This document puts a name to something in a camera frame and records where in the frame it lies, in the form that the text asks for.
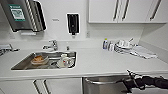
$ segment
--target paper towel dispenser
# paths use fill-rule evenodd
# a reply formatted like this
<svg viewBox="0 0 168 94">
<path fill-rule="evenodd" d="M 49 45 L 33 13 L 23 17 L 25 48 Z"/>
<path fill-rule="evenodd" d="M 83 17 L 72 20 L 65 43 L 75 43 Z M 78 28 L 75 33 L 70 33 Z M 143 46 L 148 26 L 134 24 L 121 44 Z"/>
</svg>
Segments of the paper towel dispenser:
<svg viewBox="0 0 168 94">
<path fill-rule="evenodd" d="M 14 32 L 46 29 L 41 5 L 33 0 L 1 0 L 2 8 Z"/>
</svg>

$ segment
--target dish rack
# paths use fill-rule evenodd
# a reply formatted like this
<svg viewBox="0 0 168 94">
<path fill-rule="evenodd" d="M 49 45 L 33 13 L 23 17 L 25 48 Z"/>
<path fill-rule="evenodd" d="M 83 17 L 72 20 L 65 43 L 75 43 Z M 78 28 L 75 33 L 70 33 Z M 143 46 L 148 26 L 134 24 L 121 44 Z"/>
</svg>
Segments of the dish rack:
<svg viewBox="0 0 168 94">
<path fill-rule="evenodd" d="M 118 53 L 124 54 L 124 53 L 130 53 L 131 49 L 133 48 L 133 45 L 131 44 L 129 48 L 123 48 L 119 47 L 118 43 L 114 45 L 114 50 Z"/>
</svg>

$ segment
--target dishwasher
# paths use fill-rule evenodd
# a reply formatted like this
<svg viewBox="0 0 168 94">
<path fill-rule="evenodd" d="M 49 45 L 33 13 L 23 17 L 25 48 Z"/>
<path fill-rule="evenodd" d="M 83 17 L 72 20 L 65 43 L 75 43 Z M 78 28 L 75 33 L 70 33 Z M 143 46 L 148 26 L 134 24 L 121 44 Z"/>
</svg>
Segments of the dishwasher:
<svg viewBox="0 0 168 94">
<path fill-rule="evenodd" d="M 127 90 L 123 83 L 116 81 L 129 78 L 129 75 L 83 77 L 83 94 L 126 94 Z"/>
</svg>

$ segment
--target cup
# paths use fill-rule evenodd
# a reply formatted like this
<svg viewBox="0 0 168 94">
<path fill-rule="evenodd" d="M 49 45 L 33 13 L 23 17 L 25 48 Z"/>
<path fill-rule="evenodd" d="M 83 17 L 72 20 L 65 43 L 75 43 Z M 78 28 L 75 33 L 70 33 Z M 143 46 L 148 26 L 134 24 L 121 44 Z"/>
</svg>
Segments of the cup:
<svg viewBox="0 0 168 94">
<path fill-rule="evenodd" d="M 119 40 L 118 46 L 119 46 L 119 47 L 123 47 L 123 46 L 124 46 L 124 40 Z"/>
<path fill-rule="evenodd" d="M 123 45 L 125 48 L 129 48 L 130 47 L 130 42 L 125 40 L 124 41 L 124 45 Z"/>
</svg>

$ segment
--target bowl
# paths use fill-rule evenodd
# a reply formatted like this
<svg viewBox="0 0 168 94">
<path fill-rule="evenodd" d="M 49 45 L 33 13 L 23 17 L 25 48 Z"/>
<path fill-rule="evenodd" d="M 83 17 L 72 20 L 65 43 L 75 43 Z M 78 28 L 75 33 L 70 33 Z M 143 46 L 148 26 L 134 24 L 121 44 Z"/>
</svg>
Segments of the bowl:
<svg viewBox="0 0 168 94">
<path fill-rule="evenodd" d="M 49 61 L 48 56 L 42 56 L 44 58 L 43 60 L 40 61 L 35 61 L 34 59 L 31 60 L 32 65 L 45 65 Z"/>
</svg>

